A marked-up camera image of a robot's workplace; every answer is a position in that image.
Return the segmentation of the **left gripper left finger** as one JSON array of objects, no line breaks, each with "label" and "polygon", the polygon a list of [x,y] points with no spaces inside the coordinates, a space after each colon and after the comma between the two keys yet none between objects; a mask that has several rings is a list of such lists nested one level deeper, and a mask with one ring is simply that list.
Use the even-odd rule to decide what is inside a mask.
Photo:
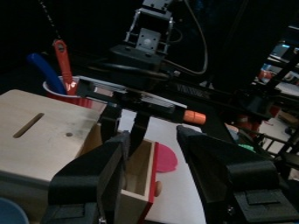
[{"label": "left gripper left finger", "polygon": [[115,224],[130,132],[110,138],[55,174],[42,224]]}]

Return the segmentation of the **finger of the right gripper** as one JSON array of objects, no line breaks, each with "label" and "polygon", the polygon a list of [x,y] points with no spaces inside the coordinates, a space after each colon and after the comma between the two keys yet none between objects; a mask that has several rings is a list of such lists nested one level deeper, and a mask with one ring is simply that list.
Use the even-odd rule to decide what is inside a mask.
[{"label": "finger of the right gripper", "polygon": [[142,112],[138,112],[135,115],[135,122],[131,129],[131,146],[130,146],[130,152],[129,155],[133,156],[138,147],[141,146],[146,132],[147,127],[150,123],[150,115]]},{"label": "finger of the right gripper", "polygon": [[101,135],[105,142],[118,134],[121,116],[122,110],[119,107],[106,106],[99,118]]}]

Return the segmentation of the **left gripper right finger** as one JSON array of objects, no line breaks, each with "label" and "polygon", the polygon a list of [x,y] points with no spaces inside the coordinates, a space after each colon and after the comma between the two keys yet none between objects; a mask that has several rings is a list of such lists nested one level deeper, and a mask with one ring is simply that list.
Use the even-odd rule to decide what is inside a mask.
[{"label": "left gripper right finger", "polygon": [[285,195],[274,162],[191,128],[177,139],[201,195],[207,224],[289,224],[299,209]]}]

